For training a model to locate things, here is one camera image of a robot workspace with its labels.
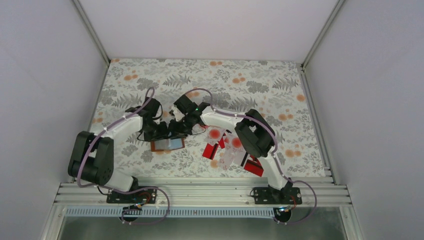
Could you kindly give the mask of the brown leather card holder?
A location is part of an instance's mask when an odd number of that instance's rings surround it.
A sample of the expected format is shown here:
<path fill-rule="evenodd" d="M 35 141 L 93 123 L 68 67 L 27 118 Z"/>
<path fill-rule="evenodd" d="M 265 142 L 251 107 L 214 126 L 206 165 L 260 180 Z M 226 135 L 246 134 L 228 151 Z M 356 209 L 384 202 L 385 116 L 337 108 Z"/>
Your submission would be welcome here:
<path fill-rule="evenodd" d="M 174 151 L 183 148 L 185 148 L 183 138 L 162 139 L 150 143 L 150 150 L 152 152 Z"/>

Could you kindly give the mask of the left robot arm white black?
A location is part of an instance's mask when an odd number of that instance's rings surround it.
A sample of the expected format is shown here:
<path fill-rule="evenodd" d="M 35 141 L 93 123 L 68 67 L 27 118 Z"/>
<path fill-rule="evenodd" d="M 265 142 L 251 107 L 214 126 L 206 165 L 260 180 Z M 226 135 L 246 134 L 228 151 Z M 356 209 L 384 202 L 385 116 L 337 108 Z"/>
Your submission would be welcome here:
<path fill-rule="evenodd" d="M 130 107 L 119 120 L 98 132 L 81 131 L 76 136 L 67 173 L 78 183 L 103 186 L 119 192 L 131 203 L 139 197 L 136 177 L 114 168 L 115 147 L 131 135 L 144 135 L 143 140 L 154 142 L 169 135 L 166 122 L 160 121 L 163 110 L 159 101 L 146 98 L 142 106 Z"/>

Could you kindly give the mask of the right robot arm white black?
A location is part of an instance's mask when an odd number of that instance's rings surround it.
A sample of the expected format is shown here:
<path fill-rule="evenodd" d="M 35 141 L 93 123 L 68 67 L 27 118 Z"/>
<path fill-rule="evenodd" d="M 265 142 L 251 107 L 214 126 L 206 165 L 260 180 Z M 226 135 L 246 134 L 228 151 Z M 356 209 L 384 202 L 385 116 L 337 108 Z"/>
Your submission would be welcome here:
<path fill-rule="evenodd" d="M 244 151 L 256 158 L 268 180 L 268 202 L 282 204 L 291 199 L 293 183 L 282 171 L 275 153 L 278 149 L 276 134 L 255 109 L 246 113 L 224 111 L 207 102 L 196 104 L 186 95 L 178 98 L 169 114 L 173 119 L 168 128 L 174 137 L 187 137 L 195 125 L 228 130 L 240 140 Z"/>

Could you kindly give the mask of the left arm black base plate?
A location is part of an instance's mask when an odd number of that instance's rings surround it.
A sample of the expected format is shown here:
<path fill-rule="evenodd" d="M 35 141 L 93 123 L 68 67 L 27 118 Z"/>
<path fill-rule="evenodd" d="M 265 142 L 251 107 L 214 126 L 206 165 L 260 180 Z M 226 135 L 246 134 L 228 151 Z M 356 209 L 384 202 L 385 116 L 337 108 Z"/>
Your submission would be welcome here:
<path fill-rule="evenodd" d="M 132 194 L 122 194 L 116 191 L 111 191 L 106 202 L 108 204 L 155 204 L 157 189 L 146 189 Z"/>

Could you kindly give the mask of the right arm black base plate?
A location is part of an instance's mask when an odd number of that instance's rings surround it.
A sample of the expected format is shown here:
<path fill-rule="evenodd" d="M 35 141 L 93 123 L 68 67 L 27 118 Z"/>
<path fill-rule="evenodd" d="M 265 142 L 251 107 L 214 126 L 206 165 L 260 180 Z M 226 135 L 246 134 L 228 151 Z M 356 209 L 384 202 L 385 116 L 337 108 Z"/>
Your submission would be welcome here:
<path fill-rule="evenodd" d="M 302 195 L 298 187 L 276 190 L 268 187 L 254 187 L 250 193 L 256 205 L 301 205 Z"/>

